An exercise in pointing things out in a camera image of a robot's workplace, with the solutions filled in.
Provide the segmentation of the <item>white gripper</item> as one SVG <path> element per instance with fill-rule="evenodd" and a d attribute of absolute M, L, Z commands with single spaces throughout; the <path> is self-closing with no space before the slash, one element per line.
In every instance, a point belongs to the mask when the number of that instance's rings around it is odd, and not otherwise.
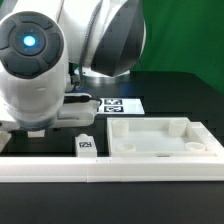
<path fill-rule="evenodd" d="M 97 100 L 90 100 L 85 103 L 64 104 L 58 112 L 58 118 L 54 122 L 54 127 L 89 126 L 94 122 L 99 106 L 100 102 Z"/>

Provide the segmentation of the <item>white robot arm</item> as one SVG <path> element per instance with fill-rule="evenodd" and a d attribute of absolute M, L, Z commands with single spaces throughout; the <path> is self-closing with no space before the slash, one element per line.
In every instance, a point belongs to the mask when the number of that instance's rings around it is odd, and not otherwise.
<path fill-rule="evenodd" d="M 0 130 L 88 126 L 98 99 L 69 65 L 109 77 L 131 69 L 144 49 L 142 0 L 17 0 L 0 20 Z"/>

